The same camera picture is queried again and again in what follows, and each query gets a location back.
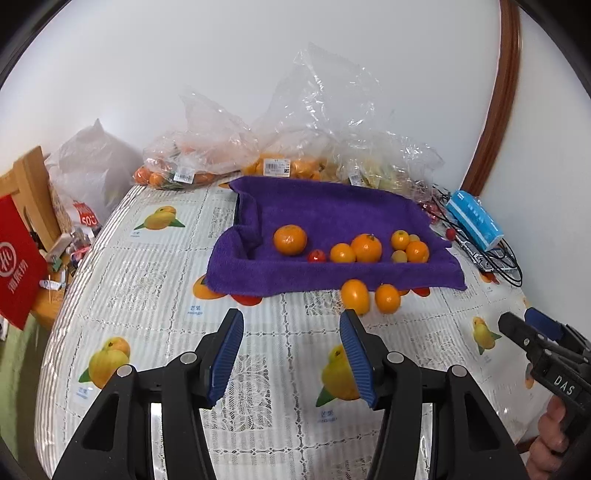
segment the human hand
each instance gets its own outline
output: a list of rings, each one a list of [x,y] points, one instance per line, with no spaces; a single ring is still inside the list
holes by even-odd
[[[569,440],[560,430],[560,422],[566,415],[563,401],[554,395],[548,403],[546,413],[538,422],[538,436],[530,447],[530,457],[525,469],[531,480],[548,480],[550,475],[558,470],[562,458],[553,452],[564,453],[569,446]]]

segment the tissue box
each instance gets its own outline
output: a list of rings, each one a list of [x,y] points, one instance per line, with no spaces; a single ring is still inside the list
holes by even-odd
[[[482,250],[495,248],[503,238],[501,229],[469,193],[456,190],[447,202],[447,210],[470,233]]]

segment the white logo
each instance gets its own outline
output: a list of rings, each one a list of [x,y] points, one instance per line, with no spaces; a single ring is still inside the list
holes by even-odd
[[[0,277],[10,277],[17,267],[17,253],[8,242],[0,243]]]

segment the red tomato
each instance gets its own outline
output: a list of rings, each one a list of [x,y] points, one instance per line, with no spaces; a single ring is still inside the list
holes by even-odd
[[[456,239],[456,231],[453,228],[448,228],[445,230],[445,236],[450,242],[453,242]]]
[[[312,252],[308,254],[308,262],[326,262],[326,254],[322,250],[312,250]]]

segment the red shopping bag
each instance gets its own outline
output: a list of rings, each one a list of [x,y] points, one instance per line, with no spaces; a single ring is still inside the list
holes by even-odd
[[[47,264],[9,196],[0,198],[0,315],[23,329]]]

